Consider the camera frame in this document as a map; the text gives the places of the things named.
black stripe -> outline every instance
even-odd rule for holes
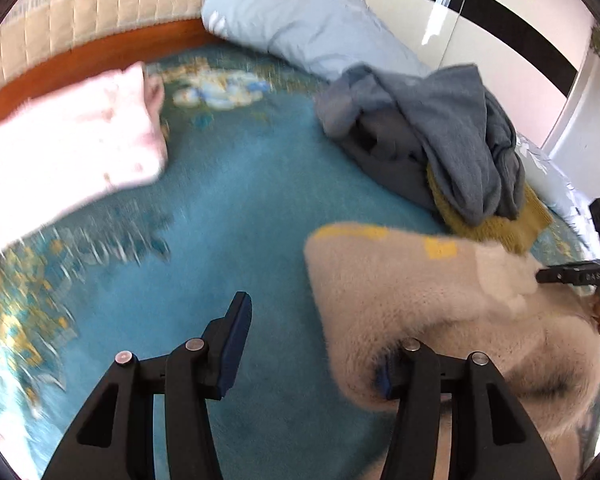
[[[451,0],[448,8],[510,46],[560,92],[569,95],[578,70],[547,38],[515,12],[496,0]]]
[[[578,70],[551,42],[496,0],[464,0],[460,16],[493,34],[535,66],[565,96]]]

mustard yellow garment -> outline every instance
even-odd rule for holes
[[[540,233],[554,221],[531,186],[525,184],[525,205],[522,206],[517,220],[491,216],[478,227],[471,227],[442,195],[430,165],[427,167],[427,181],[445,224],[454,234],[462,238],[477,242],[496,240],[510,253],[525,254],[531,249]]]

metal screw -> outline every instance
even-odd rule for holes
[[[402,343],[402,348],[404,348],[407,352],[417,352],[420,350],[420,342],[417,339],[410,337],[404,343]]]
[[[203,339],[195,337],[193,339],[189,339],[186,343],[184,343],[184,346],[187,350],[197,352],[198,350],[202,350],[205,347],[205,342]]]
[[[471,355],[471,361],[476,363],[478,366],[484,366],[489,362],[489,357],[487,354],[483,354],[482,352],[475,352]]]
[[[123,350],[116,354],[116,362],[122,366],[126,365],[133,358],[134,355],[129,350]]]

green plant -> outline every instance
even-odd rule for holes
[[[593,53],[600,58],[600,25],[595,24],[591,27],[591,39],[589,41],[589,48]]]

teal blanket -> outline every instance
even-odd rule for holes
[[[11,414],[10,428],[21,430],[13,439],[41,475],[118,351],[167,354],[244,290],[253,323],[235,386],[209,402],[225,477],[355,478],[386,448],[392,418],[352,406],[331,380],[304,241],[337,221],[443,227],[324,137],[312,102],[319,80],[226,45],[150,69],[166,81],[161,180],[93,203],[0,256],[0,420]],[[557,223],[534,253],[556,263],[577,250]],[[158,402],[159,480],[168,478],[163,425]]]

